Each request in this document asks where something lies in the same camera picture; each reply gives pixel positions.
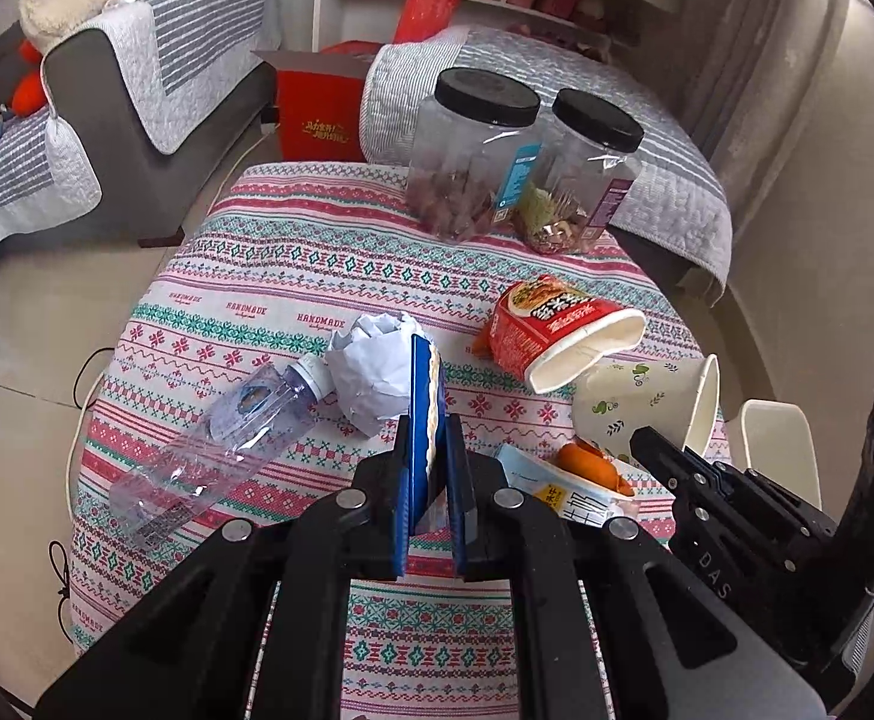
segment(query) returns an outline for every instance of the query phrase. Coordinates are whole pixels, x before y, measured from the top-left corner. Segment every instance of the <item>tiled floor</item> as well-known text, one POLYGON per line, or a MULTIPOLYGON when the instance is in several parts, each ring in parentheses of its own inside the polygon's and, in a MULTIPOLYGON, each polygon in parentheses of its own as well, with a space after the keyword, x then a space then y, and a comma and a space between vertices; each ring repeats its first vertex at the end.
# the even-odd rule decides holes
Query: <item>tiled floor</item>
MULTIPOLYGON (((250 127, 230 150, 187 215, 185 233, 200 225, 224 175, 259 137, 259 127, 250 127)), ((268 138, 244 165, 272 159, 268 138)), ((91 352, 113 346, 172 255, 98 245, 0 257, 0 685, 30 704, 73 659, 56 622, 59 582, 47 545, 70 539, 64 469, 78 420, 74 379, 91 352)), ((80 378, 80 400, 107 360, 99 355, 80 378)))

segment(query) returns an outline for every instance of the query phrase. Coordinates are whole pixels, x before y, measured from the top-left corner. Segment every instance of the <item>instant noodle cup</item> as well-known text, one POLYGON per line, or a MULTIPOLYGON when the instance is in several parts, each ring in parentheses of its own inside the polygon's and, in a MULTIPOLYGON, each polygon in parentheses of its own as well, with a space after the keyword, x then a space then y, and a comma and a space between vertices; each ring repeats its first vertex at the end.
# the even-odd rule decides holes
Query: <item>instant noodle cup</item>
POLYGON ((634 348, 646 327, 643 312, 544 275, 501 295, 488 338, 497 365, 543 394, 572 382, 603 355, 634 348))

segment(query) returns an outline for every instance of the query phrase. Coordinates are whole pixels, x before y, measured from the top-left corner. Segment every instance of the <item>plastic water bottle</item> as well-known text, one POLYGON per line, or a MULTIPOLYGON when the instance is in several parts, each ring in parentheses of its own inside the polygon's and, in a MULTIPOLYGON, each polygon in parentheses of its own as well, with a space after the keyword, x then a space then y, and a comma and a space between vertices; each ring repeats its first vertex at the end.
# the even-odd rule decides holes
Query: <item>plastic water bottle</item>
POLYGON ((316 424, 311 407, 334 389, 325 362, 306 354, 272 365, 216 400, 194 428, 110 488, 110 512, 141 549, 152 549, 205 512, 316 424))

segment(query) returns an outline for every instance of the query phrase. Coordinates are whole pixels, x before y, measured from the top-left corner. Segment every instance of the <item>white paper cup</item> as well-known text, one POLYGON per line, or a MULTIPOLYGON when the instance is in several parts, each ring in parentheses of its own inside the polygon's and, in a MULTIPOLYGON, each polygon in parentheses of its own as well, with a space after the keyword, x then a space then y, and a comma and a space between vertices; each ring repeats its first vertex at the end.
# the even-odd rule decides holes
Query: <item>white paper cup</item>
POLYGON ((822 506, 813 435, 799 406, 747 400, 726 423, 726 439, 738 469, 755 469, 817 509, 822 506))
POLYGON ((720 404, 717 356, 603 360, 577 383, 573 427, 611 455, 630 458, 630 436, 647 425, 678 447, 704 455, 720 404))

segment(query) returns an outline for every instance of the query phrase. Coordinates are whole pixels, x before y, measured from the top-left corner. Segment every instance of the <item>gray sofa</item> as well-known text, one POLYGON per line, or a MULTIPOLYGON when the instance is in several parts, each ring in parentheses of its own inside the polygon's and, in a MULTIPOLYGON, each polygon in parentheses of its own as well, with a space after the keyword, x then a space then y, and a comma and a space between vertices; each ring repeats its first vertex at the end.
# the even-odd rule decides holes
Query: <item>gray sofa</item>
MULTIPOLYGON (((0 36, 0 101, 9 100, 26 66, 14 25, 0 36)), ((274 102, 275 73, 264 64, 241 81, 173 154, 152 146, 124 86, 107 36, 85 30, 51 50, 44 62, 56 109, 74 128, 100 182, 88 214, 40 232, 13 235, 0 252, 80 242, 169 245, 200 189, 253 119, 274 102)))

